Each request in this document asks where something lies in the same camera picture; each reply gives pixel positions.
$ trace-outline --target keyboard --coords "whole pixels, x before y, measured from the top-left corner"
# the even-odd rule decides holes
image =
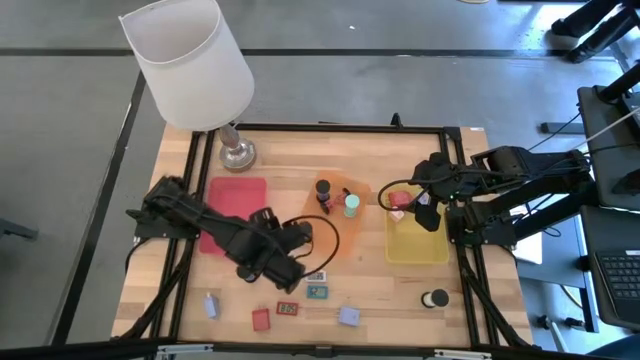
[[[616,312],[640,306],[640,250],[597,252],[596,258]]]

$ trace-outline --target gray floor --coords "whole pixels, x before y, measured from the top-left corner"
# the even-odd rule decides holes
[[[116,16],[149,1],[6,0],[0,47],[126,47]],[[546,29],[574,5],[454,0],[224,0],[243,48],[562,49]],[[629,56],[639,36],[621,46]],[[481,126],[491,146],[529,146],[536,125],[577,113],[576,89],[620,74],[611,58],[250,57],[256,95],[244,121]],[[0,216],[36,226],[37,242],[0,241],[0,348],[47,341],[88,214],[122,124],[137,66],[132,58],[0,57]],[[70,341],[110,334],[133,224],[149,185],[163,122],[147,91],[118,177]],[[540,150],[579,142],[559,136]],[[532,316],[559,318],[563,293],[523,282]],[[624,334],[563,330],[584,353]],[[553,349],[548,332],[536,343]]]

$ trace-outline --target orange mat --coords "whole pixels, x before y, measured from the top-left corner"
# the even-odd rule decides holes
[[[329,194],[331,199],[335,199],[342,194],[342,188],[347,188],[352,194],[358,195],[360,198],[360,206],[356,212],[356,216],[349,218],[344,216],[344,205],[335,205],[329,215],[322,212],[320,203],[316,199],[316,182],[318,180],[327,180],[331,184]],[[331,221],[338,229],[340,234],[340,248],[337,257],[344,257],[351,253],[353,243],[356,236],[360,233],[362,219],[365,215],[367,199],[371,193],[369,185],[349,179],[335,171],[320,171],[307,196],[307,201],[302,208],[303,215],[319,215]],[[316,219],[306,220],[313,226],[313,246],[314,251],[317,250],[322,254],[330,254],[335,248],[335,234],[331,227],[323,221]]]

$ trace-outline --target white cable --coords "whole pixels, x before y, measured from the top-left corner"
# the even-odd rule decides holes
[[[640,107],[638,107],[637,109],[633,110],[632,112],[628,113],[627,115],[621,117],[620,119],[616,120],[613,124],[607,126],[606,128],[598,131],[595,135],[591,136],[590,138],[588,138],[587,140],[581,142],[579,145],[576,145],[573,147],[573,149],[577,149],[579,147],[581,147],[582,145],[588,143],[589,141],[597,138],[598,136],[602,135],[604,132],[606,132],[607,130],[611,129],[612,127],[618,125],[620,122],[626,120],[628,117],[633,116],[633,114],[637,113],[638,111],[640,111]]]

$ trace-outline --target blue block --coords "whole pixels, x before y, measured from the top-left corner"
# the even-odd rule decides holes
[[[329,288],[322,285],[309,285],[307,297],[309,299],[326,299],[329,297]]]
[[[340,324],[358,326],[360,325],[360,310],[343,306],[340,308],[338,321]]]
[[[207,294],[204,298],[204,309],[207,311],[209,319],[217,319],[218,315],[220,315],[218,299],[211,294]]]

